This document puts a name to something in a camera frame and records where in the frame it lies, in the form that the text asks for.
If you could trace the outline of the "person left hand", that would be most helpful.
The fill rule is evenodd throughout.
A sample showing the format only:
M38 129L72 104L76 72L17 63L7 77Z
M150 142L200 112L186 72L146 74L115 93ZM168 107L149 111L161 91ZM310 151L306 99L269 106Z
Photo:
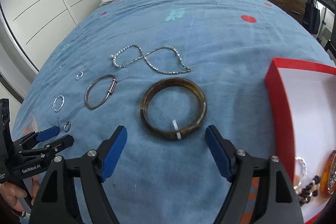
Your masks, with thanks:
M31 182L31 204L33 205L36 199L37 192L40 188L39 177L37 175L32 176ZM25 198L27 196L27 193L23 189L10 182L4 182L3 184L1 184L1 196L4 199L5 203L7 203L9 207L11 207L11 211L15 215L20 217L23 215L25 209L18 200L18 198Z

